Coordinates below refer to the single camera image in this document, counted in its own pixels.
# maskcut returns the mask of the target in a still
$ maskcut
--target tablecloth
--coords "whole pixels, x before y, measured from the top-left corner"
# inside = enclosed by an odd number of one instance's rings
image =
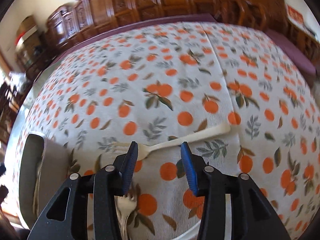
[[[30,110],[12,194],[30,131],[73,152],[70,172],[92,174],[110,163],[113,141],[154,145],[222,121],[228,135],[191,150],[223,173],[249,173],[296,239],[319,208],[319,109],[281,49],[232,25],[155,25],[68,55]],[[138,162],[133,181],[132,239],[173,239],[201,218],[204,199],[188,190],[178,147]]]

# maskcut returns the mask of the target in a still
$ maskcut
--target white wall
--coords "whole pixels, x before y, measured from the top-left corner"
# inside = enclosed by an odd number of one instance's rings
[[[74,0],[15,0],[0,22],[0,49],[8,63],[14,69],[18,67],[14,60],[14,40],[22,20],[33,14],[41,30],[49,15],[60,5]],[[290,6],[303,14],[305,24],[320,37],[320,26],[304,0],[285,0]]]
[[[45,22],[60,5],[75,0],[15,0],[0,22],[0,49],[8,63],[19,70],[14,59],[14,41],[20,23],[25,17],[33,14],[41,30],[45,30]]]

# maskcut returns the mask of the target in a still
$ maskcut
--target metal screw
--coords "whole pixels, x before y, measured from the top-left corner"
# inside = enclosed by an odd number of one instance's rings
[[[205,166],[204,167],[204,170],[206,171],[206,172],[213,172],[214,171],[214,168],[212,167],[212,166]]]
[[[242,174],[240,175],[240,178],[241,178],[241,179],[244,179],[244,180],[248,180],[248,179],[249,179],[249,175],[246,174],[246,173],[242,173]]]
[[[79,174],[78,173],[72,173],[70,175],[70,179],[72,179],[72,180],[75,180],[75,179],[78,179],[78,178],[79,178]]]
[[[106,171],[108,171],[108,172],[111,172],[111,171],[114,171],[114,170],[115,170],[115,167],[113,165],[108,165],[106,167]]]

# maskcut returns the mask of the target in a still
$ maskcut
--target white plastic fork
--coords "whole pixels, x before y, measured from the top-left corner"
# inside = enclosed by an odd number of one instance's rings
[[[230,125],[228,123],[221,123],[217,126],[204,129],[199,132],[195,132],[193,134],[189,134],[177,139],[174,139],[172,141],[159,143],[153,146],[147,146],[144,144],[138,143],[138,161],[143,160],[146,158],[151,152],[163,149],[163,148],[169,148],[173,146],[179,146],[183,142],[193,143],[201,140],[205,140],[207,138],[211,138],[214,136],[222,135],[225,133],[228,133],[230,131]],[[127,153],[129,146],[131,143],[121,143],[121,142],[113,142],[113,152],[117,155],[125,154]]]

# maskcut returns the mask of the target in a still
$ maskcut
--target metal fork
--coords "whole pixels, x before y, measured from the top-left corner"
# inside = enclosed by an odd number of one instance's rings
[[[116,199],[116,207],[120,212],[120,233],[122,240],[128,240],[127,233],[127,221],[129,215],[136,209],[137,207],[137,195],[135,193],[134,187],[132,190],[129,190],[128,194],[123,197],[117,197]]]
[[[144,144],[138,143],[139,153],[138,153],[138,161],[143,160],[145,157],[147,157],[151,152],[163,148],[169,148],[173,146],[179,146],[183,142],[193,143],[197,141],[201,141],[207,138],[211,138],[217,135],[225,134],[230,131],[230,125],[228,123],[221,123],[217,126],[204,129],[199,132],[195,132],[193,134],[189,134],[184,137],[177,138],[172,141],[159,143],[153,146],[147,146]],[[128,151],[128,148],[131,143],[121,143],[121,142],[113,142],[113,152],[117,155],[125,154]]]

